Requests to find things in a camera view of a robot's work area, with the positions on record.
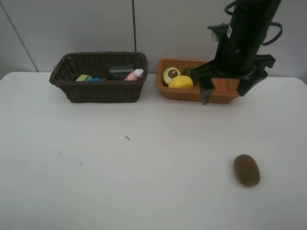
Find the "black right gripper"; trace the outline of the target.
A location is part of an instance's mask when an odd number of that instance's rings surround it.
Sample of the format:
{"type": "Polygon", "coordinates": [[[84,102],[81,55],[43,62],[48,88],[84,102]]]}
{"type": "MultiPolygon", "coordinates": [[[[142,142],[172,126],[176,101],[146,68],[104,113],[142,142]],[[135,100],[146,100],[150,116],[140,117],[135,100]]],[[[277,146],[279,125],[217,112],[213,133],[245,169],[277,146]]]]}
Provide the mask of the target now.
{"type": "Polygon", "coordinates": [[[230,63],[223,65],[214,59],[193,68],[190,77],[193,81],[199,81],[201,101],[206,105],[215,90],[212,78],[240,80],[237,92],[243,97],[255,85],[267,78],[265,68],[272,68],[274,64],[275,58],[272,55],[256,55],[249,64],[245,59],[242,61],[232,59],[230,63]]]}

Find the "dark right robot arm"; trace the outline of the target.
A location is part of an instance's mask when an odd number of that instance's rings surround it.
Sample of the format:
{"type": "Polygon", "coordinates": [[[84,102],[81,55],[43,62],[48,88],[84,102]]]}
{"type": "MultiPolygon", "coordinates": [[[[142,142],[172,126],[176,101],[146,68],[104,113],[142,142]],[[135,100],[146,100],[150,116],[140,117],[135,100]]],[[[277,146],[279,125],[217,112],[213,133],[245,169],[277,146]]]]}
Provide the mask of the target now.
{"type": "Polygon", "coordinates": [[[270,26],[282,29],[280,23],[272,21],[280,3],[280,0],[233,1],[224,9],[231,16],[230,23],[209,27],[218,39],[215,58],[191,71],[192,79],[199,84],[203,104],[209,102],[215,90],[214,78],[238,79],[240,96],[266,79],[265,68],[272,68],[276,60],[272,55],[257,52],[260,46],[274,43],[283,33],[279,31],[272,40],[264,41],[270,26]]]}

